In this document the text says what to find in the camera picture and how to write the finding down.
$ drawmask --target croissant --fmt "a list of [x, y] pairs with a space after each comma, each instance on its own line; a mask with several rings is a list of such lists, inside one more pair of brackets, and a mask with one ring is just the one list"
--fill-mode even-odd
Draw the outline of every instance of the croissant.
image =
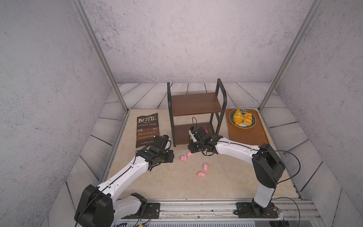
[[251, 113], [245, 113], [243, 124], [250, 126], [252, 125], [252, 114]]
[[241, 110], [237, 109], [233, 115], [234, 124], [239, 125], [240, 123], [242, 123], [243, 119], [244, 119], [244, 117], [242, 115]]

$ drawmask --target gray wall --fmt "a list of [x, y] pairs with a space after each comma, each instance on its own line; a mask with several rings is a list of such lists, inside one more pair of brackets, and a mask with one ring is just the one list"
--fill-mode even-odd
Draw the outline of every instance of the gray wall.
[[363, 214], [363, 1], [326, 0], [277, 91]]
[[41, 226], [110, 90], [69, 0], [0, 1], [0, 226]]
[[118, 83], [268, 82], [312, 0], [82, 0]]

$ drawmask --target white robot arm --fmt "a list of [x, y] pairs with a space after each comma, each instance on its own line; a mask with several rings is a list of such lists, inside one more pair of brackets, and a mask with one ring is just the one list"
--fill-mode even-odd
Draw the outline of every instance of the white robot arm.
[[[253, 213], [256, 217], [262, 217], [268, 208], [273, 206], [271, 198], [285, 170], [285, 165], [270, 145], [247, 145], [230, 141], [219, 135], [211, 137], [202, 127], [192, 127], [189, 130], [189, 136], [191, 140], [188, 149], [192, 153], [206, 151], [226, 154], [253, 165], [260, 183], [251, 202], [249, 214]], [[150, 146], [147, 145], [137, 151], [135, 158], [113, 177], [97, 187], [92, 185], [86, 187], [78, 204], [75, 221], [83, 227], [109, 227], [115, 220], [131, 214], [143, 216], [147, 200], [141, 195], [133, 193], [126, 199], [117, 199], [135, 179], [147, 170], [151, 171], [153, 167], [161, 163], [173, 162], [174, 154], [172, 150], [169, 150], [170, 145], [167, 135], [155, 136]]]

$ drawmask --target plate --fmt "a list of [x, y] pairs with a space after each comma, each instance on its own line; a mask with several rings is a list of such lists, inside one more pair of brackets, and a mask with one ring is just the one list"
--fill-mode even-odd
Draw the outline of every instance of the plate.
[[241, 110], [241, 112], [242, 112], [242, 115], [243, 115], [243, 116], [245, 115], [245, 113], [250, 113], [250, 114], [252, 114], [252, 124], [248, 126], [248, 125], [244, 125], [244, 124], [243, 124], [243, 122], [242, 122], [242, 123], [240, 123], [240, 125], [235, 125], [235, 124], [234, 124], [233, 115], [234, 115], [234, 113], [236, 112], [236, 110], [238, 110], [238, 109], [234, 109], [234, 110], [232, 110], [232, 111], [229, 113], [229, 120], [232, 122], [232, 124], [233, 124], [234, 126], [239, 127], [239, 128], [241, 128], [241, 129], [249, 129], [249, 128], [252, 128], [252, 127], [256, 124], [256, 118], [254, 117], [253, 113], [251, 113], [251, 112], [250, 112], [250, 111], [248, 111], [248, 110], [240, 109], [240, 110]]

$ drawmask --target wooden tray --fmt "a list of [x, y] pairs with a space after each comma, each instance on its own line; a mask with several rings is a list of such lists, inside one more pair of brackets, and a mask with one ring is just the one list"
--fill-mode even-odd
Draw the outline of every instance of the wooden tray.
[[225, 115], [227, 117], [228, 133], [230, 140], [249, 145], [261, 146], [264, 143], [270, 144], [265, 129], [262, 125], [260, 116], [258, 115], [258, 112], [256, 110], [245, 109], [250, 111], [256, 118], [255, 126], [248, 129], [242, 129], [232, 124], [232, 122], [229, 120], [229, 113], [232, 110], [234, 109], [226, 109], [225, 112]]

